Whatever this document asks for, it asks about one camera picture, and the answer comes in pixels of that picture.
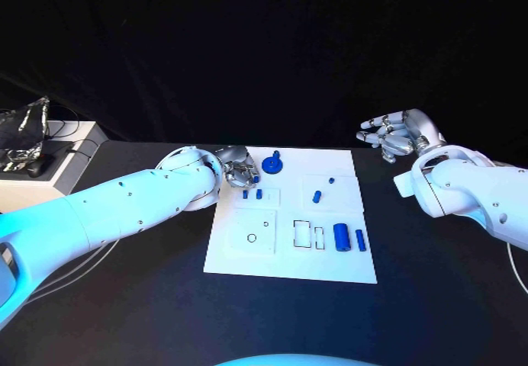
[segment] silver foil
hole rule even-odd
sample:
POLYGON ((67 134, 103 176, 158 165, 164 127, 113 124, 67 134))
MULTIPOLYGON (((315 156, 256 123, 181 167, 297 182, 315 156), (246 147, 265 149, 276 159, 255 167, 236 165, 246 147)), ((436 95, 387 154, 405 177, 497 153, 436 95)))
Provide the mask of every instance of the silver foil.
POLYGON ((48 99, 0 114, 0 169, 20 170, 41 153, 47 130, 48 99))

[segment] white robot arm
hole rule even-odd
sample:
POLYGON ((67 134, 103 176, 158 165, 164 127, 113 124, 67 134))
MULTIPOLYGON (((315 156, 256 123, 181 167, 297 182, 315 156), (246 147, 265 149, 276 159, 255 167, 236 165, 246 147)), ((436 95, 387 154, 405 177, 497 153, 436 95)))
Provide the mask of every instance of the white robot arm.
POLYGON ((217 201, 221 176, 252 188, 258 170, 245 147, 211 154, 174 150, 155 169, 125 175, 50 202, 0 215, 0 329, 53 271, 79 255, 217 201))
POLYGON ((470 217, 488 234, 528 250, 528 172, 498 166, 484 155, 447 145, 425 113, 416 109, 373 118, 356 137, 382 148, 382 158, 416 152, 409 172, 393 178, 402 197, 415 196, 431 217, 470 217))

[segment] computer mouse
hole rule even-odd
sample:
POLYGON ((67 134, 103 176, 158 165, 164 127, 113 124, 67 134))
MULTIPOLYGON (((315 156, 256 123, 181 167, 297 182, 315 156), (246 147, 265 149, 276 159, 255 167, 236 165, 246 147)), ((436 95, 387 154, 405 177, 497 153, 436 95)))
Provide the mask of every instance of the computer mouse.
POLYGON ((53 160, 54 160, 53 155, 40 154, 38 158, 33 162, 30 162, 25 166, 27 175, 31 178, 37 178, 51 165, 53 160))

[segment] robotic hand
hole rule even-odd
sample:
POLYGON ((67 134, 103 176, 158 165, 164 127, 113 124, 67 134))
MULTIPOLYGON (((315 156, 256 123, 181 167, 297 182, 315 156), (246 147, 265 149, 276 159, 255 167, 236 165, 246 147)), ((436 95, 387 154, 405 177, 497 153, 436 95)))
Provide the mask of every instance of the robotic hand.
POLYGON ((471 218, 488 234, 528 250, 528 172, 491 162, 478 152, 447 145, 432 121, 410 109, 361 122, 357 139, 382 148, 382 158, 416 152, 409 172, 393 178, 402 197, 415 196, 431 217, 471 218))
POLYGON ((53 201, 0 215, 0 329, 45 277, 79 255, 139 233, 183 211, 209 207, 221 175, 232 187, 252 188, 258 170, 245 147, 210 153, 174 150, 155 169, 125 175, 53 201))

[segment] black tabletop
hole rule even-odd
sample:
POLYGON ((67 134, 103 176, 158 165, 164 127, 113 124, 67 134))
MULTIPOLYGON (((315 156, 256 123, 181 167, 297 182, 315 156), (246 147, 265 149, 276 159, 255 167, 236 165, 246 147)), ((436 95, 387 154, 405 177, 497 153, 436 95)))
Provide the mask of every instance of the black tabletop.
MULTIPOLYGON (((76 191, 152 168, 180 146, 103 143, 76 191)), ((399 197, 392 177, 413 157, 387 165, 377 150, 351 154, 377 284, 203 273, 214 206, 183 212, 21 309, 0 332, 0 363, 198 366, 308 353, 386 365, 524 364, 528 296, 504 243, 399 197)), ((513 257, 528 282, 528 252, 513 248, 513 257)))

